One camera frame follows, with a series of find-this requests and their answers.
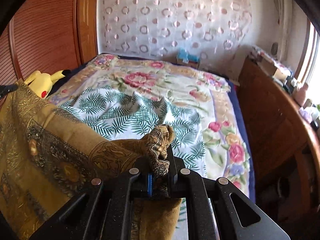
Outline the window with wooden frame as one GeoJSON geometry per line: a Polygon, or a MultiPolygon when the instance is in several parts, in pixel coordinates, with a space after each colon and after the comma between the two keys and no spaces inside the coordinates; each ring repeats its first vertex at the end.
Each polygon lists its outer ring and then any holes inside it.
{"type": "Polygon", "coordinates": [[[295,72],[299,87],[308,84],[307,98],[319,105],[319,33],[307,19],[307,31],[302,56],[295,72]]]}

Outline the floral bed quilt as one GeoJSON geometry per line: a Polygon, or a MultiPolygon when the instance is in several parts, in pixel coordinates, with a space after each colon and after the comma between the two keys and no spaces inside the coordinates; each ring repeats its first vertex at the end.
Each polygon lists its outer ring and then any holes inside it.
{"type": "Polygon", "coordinates": [[[49,101],[61,106],[88,88],[110,86],[125,94],[166,98],[196,110],[201,118],[206,178],[228,178],[255,200],[254,171],[248,138],[234,86],[225,78],[155,60],[101,54],[57,82],[49,101]]]}

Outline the pink bottle on cabinet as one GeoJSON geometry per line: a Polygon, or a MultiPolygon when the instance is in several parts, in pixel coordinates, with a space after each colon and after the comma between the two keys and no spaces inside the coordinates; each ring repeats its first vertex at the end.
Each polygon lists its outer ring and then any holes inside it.
{"type": "Polygon", "coordinates": [[[298,105],[303,106],[306,102],[306,94],[308,91],[308,83],[304,83],[301,87],[297,88],[294,99],[298,105]]]}

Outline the wooden side cabinet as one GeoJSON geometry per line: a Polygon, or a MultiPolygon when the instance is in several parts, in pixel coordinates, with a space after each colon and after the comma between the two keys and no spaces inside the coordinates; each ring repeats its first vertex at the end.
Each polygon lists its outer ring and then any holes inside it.
{"type": "Polygon", "coordinates": [[[319,140],[298,105],[246,58],[237,96],[248,135],[257,202],[279,220],[319,216],[319,140]]]}

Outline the white circle pattern curtain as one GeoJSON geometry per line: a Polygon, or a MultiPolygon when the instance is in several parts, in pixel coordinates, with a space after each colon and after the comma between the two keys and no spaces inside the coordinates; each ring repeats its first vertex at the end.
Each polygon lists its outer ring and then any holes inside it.
{"type": "Polygon", "coordinates": [[[233,56],[252,22],[250,0],[97,0],[100,53],[202,62],[233,56]]]}

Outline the wooden louvered wardrobe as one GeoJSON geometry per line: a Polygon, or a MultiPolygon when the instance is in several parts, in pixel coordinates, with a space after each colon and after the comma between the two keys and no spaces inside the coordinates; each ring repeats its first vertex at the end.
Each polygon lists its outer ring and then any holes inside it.
{"type": "Polygon", "coordinates": [[[97,0],[1,0],[1,85],[98,54],[97,0]]]}

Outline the blue item at headboard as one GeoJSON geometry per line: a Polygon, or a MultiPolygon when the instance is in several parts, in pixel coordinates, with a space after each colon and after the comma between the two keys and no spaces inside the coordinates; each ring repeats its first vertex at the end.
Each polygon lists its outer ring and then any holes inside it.
{"type": "Polygon", "coordinates": [[[180,49],[176,56],[176,63],[197,69],[200,65],[200,57],[189,54],[185,49],[180,49]]]}

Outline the golden brown patterned garment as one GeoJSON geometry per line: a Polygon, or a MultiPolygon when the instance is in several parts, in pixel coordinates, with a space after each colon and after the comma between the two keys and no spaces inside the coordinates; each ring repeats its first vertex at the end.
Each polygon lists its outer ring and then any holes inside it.
{"type": "Polygon", "coordinates": [[[140,157],[155,175],[168,173],[169,125],[110,141],[22,80],[16,85],[1,107],[1,213],[17,239],[29,239],[93,179],[117,177],[140,157]]]}

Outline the yellow Pikachu plush toy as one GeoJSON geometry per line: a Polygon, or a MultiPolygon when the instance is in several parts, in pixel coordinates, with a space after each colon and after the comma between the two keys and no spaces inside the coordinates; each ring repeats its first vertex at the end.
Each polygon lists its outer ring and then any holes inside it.
{"type": "Polygon", "coordinates": [[[52,90],[53,85],[60,79],[70,74],[70,70],[60,70],[50,75],[42,73],[39,70],[31,73],[24,81],[24,83],[31,89],[38,97],[45,99],[52,90]]]}

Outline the white window drape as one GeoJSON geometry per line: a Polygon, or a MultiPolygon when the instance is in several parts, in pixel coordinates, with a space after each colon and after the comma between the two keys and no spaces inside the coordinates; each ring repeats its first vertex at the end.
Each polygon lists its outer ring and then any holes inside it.
{"type": "Polygon", "coordinates": [[[280,37],[278,42],[278,60],[287,58],[287,42],[291,32],[293,4],[292,0],[277,0],[280,25],[280,37]]]}

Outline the palm leaf print sheet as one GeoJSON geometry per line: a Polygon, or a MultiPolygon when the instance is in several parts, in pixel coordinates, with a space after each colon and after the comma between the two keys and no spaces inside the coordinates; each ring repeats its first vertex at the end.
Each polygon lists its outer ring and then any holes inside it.
{"type": "Polygon", "coordinates": [[[128,95],[110,86],[88,88],[60,106],[108,140],[140,139],[158,125],[175,133],[174,156],[186,168],[206,176],[206,153],[201,118],[196,110],[173,105],[166,98],[151,100],[137,92],[128,95]]]}

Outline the cardboard box on cabinet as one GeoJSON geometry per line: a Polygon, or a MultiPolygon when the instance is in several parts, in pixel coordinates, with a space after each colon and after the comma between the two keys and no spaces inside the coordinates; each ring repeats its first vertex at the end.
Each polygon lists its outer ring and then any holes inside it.
{"type": "Polygon", "coordinates": [[[290,76],[291,72],[281,66],[277,66],[270,61],[262,59],[261,62],[258,62],[258,66],[269,76],[274,77],[280,81],[285,80],[288,76],[290,76]]]}

